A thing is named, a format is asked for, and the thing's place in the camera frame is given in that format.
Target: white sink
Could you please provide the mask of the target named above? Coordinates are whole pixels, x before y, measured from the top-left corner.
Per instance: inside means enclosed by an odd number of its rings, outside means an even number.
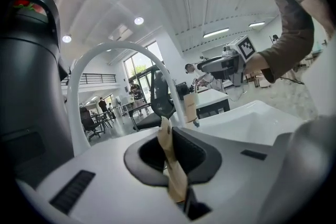
[[[273,145],[279,134],[293,132],[303,120],[256,100],[199,122],[200,127],[192,129],[230,140]]]

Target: fluorescent light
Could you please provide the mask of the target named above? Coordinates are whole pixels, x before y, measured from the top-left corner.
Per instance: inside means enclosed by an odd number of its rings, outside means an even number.
[[[142,17],[138,17],[134,20],[134,23],[136,25],[142,25],[143,24],[143,18]]]
[[[249,27],[254,27],[254,26],[259,26],[259,25],[264,25],[265,22],[259,22],[259,23],[253,23],[253,24],[250,24]]]
[[[218,31],[215,31],[215,32],[212,32],[212,33],[205,34],[203,36],[203,38],[207,38],[207,37],[217,35],[217,34],[220,34],[220,33],[224,33],[224,32],[227,32],[227,31],[229,31],[229,28],[225,28],[225,29],[222,29],[222,30],[218,30]]]
[[[69,42],[71,42],[72,39],[71,39],[71,36],[66,35],[66,36],[62,37],[62,40],[65,43],[69,43]]]

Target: green tree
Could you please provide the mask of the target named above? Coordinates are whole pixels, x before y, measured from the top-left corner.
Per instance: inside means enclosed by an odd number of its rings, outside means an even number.
[[[131,75],[134,76],[135,74],[138,74],[138,73],[140,73],[140,72],[142,72],[143,70],[146,70],[146,69],[147,69],[146,65],[136,66],[135,71],[134,70],[131,71]]]

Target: white tube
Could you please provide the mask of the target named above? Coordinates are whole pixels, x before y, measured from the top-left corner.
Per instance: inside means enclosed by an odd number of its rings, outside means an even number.
[[[184,114],[182,112],[181,104],[179,101],[179,97],[176,92],[176,88],[174,86],[174,82],[170,77],[168,70],[165,68],[163,63],[149,50],[141,47],[140,45],[130,43],[128,41],[112,41],[109,43],[101,43],[91,50],[89,50],[86,54],[84,54],[77,61],[69,80],[68,85],[68,115],[69,115],[69,123],[71,130],[71,139],[73,152],[75,156],[80,155],[84,151],[90,148],[90,144],[85,137],[85,133],[82,128],[80,113],[79,113],[79,103],[78,103],[78,89],[79,89],[79,81],[80,77],[83,74],[84,68],[87,64],[97,55],[105,52],[109,49],[130,49],[140,52],[150,58],[156,66],[162,71],[168,86],[171,91],[171,95],[173,97],[174,106],[177,112],[177,116],[180,122],[181,127],[185,127],[184,122]]]

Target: balcony railing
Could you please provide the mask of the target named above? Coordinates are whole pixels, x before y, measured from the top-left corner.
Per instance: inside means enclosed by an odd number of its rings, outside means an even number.
[[[62,80],[61,85],[67,86],[69,84],[70,75]],[[116,83],[114,74],[93,74],[83,73],[80,77],[79,84],[97,84],[97,83]]]

